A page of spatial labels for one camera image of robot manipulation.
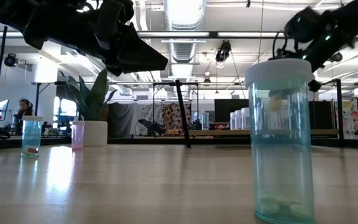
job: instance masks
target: woman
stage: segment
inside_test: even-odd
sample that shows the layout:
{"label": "woman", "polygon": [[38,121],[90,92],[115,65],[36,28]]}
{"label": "woman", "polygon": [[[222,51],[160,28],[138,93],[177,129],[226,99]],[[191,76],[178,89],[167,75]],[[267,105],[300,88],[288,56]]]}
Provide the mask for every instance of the woman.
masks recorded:
{"label": "woman", "polygon": [[23,127],[23,116],[32,116],[33,115],[33,109],[32,109],[32,103],[27,99],[22,99],[19,101],[19,110],[14,115],[15,120],[15,132],[16,135],[22,134],[22,127]]}

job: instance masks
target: plastic container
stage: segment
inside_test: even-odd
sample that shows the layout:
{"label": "plastic container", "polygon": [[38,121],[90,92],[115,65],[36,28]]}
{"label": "plastic container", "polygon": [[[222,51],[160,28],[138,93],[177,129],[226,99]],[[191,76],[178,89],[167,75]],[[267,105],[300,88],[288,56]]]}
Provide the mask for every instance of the plastic container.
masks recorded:
{"label": "plastic container", "polygon": [[80,151],[84,147],[84,121],[73,122],[73,132],[71,134],[71,149]]}
{"label": "plastic container", "polygon": [[[271,60],[245,74],[255,214],[266,222],[314,223],[307,92],[312,78],[310,63],[300,59]],[[273,125],[277,117],[281,124]]]}
{"label": "plastic container", "polygon": [[236,115],[234,112],[230,113],[230,130],[236,130]]}
{"label": "plastic container", "polygon": [[201,115],[202,117],[202,125],[203,125],[203,130],[209,130],[209,113],[203,113]]}
{"label": "plastic container", "polygon": [[39,157],[43,121],[41,116],[23,116],[22,158]]}
{"label": "plastic container", "polygon": [[234,117],[236,118],[236,128],[235,128],[235,130],[241,130],[241,128],[242,128],[241,110],[236,110],[234,112]]}
{"label": "plastic container", "polygon": [[241,128],[243,130],[249,130],[250,125],[250,116],[249,116],[249,108],[241,108]]}

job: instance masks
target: pink container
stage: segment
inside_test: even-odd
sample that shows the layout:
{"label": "pink container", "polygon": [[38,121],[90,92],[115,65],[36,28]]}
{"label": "pink container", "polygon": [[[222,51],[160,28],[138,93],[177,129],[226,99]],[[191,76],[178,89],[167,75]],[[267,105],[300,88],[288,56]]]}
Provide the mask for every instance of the pink container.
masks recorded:
{"label": "pink container", "polygon": [[82,150],[84,146],[84,121],[74,121],[73,133],[71,134],[71,148],[73,151]]}

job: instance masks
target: container lid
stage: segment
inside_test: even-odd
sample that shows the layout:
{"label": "container lid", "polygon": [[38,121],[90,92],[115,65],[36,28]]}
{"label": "container lid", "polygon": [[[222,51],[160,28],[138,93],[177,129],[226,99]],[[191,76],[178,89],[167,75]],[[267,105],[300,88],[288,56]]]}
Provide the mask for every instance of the container lid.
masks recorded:
{"label": "container lid", "polygon": [[74,125],[85,125],[85,121],[73,121]]}
{"label": "container lid", "polygon": [[258,63],[248,68],[244,74],[246,87],[257,81],[299,77],[304,77],[306,81],[314,78],[310,62],[297,58]]}
{"label": "container lid", "polygon": [[241,108],[241,113],[246,116],[249,116],[249,108]]}
{"label": "container lid", "polygon": [[44,121],[41,116],[23,116],[23,121]]}

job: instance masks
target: desk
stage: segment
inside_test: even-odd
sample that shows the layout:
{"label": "desk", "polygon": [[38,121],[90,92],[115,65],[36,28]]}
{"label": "desk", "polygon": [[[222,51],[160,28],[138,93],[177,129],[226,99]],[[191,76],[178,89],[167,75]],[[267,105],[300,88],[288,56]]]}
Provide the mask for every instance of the desk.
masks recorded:
{"label": "desk", "polygon": [[[268,130],[270,134],[287,134],[289,130]],[[330,129],[314,129],[311,130],[312,135],[332,135],[338,134],[338,130]],[[190,130],[190,136],[235,136],[235,135],[250,135],[250,130]]]}
{"label": "desk", "polygon": [[[316,222],[358,224],[358,150],[313,148]],[[0,223],[256,224],[248,147],[0,150]]]}

